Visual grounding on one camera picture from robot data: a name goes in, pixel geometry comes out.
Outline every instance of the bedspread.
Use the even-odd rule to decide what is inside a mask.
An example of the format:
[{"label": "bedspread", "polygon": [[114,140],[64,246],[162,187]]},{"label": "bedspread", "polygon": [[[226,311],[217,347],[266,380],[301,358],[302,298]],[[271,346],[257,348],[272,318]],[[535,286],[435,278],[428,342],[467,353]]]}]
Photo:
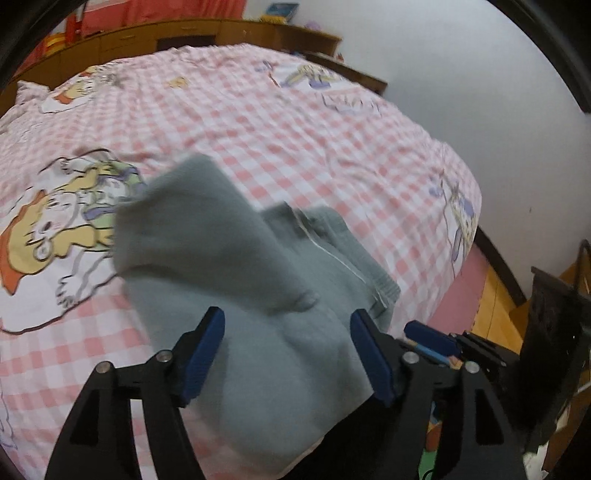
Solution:
[{"label": "bedspread", "polygon": [[[30,479],[94,365],[154,353],[112,269],[113,207],[187,152],[210,156],[257,209],[336,209],[401,287],[393,335],[428,321],[473,241],[480,191],[453,150],[302,59],[186,47],[90,67],[53,92],[21,83],[0,120],[0,442]],[[198,413],[184,419],[208,478],[279,476]]]}]

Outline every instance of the wooden dresser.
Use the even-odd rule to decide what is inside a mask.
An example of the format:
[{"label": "wooden dresser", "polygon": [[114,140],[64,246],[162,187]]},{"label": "wooden dresser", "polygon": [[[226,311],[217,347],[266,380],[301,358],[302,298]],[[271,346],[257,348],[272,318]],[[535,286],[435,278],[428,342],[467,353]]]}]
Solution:
[{"label": "wooden dresser", "polygon": [[176,37],[211,37],[215,45],[250,43],[273,50],[313,51],[333,56],[340,37],[290,25],[247,20],[183,19],[121,28],[86,38],[44,58],[15,77],[0,95],[0,116],[14,105],[17,81],[54,89],[91,65],[157,51],[158,41]]}]

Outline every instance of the white wall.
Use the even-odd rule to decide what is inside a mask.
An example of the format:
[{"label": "white wall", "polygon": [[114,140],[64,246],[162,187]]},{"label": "white wall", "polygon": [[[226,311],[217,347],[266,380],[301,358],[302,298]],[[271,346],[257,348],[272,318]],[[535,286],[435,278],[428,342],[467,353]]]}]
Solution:
[{"label": "white wall", "polygon": [[[558,274],[591,238],[591,117],[533,42],[486,0],[300,0],[344,40],[351,66],[465,160],[480,225],[526,295],[530,266]],[[245,18],[268,0],[249,0]]]}]

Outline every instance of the red curtain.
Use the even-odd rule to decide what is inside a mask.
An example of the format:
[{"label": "red curtain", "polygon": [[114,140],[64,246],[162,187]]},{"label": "red curtain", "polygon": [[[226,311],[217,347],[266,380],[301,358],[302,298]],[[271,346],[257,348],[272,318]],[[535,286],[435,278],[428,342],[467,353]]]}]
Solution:
[{"label": "red curtain", "polygon": [[82,35],[178,18],[242,18],[246,0],[106,0],[90,5]]}]

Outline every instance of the metal screw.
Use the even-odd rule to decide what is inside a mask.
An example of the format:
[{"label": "metal screw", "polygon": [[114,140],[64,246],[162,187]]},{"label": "metal screw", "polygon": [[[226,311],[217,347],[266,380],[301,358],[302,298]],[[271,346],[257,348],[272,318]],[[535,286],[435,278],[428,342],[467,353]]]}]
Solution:
[{"label": "metal screw", "polygon": [[111,370],[111,362],[101,362],[95,367],[97,373],[105,374]]},{"label": "metal screw", "polygon": [[165,364],[166,362],[170,362],[173,359],[173,353],[170,350],[160,350],[156,354],[156,360],[158,362]]},{"label": "metal screw", "polygon": [[480,371],[480,365],[476,362],[466,362],[464,367],[466,367],[466,370],[471,374],[477,374]]},{"label": "metal screw", "polygon": [[419,356],[415,352],[406,352],[402,356],[402,360],[404,360],[409,365],[414,365],[418,363]]}]

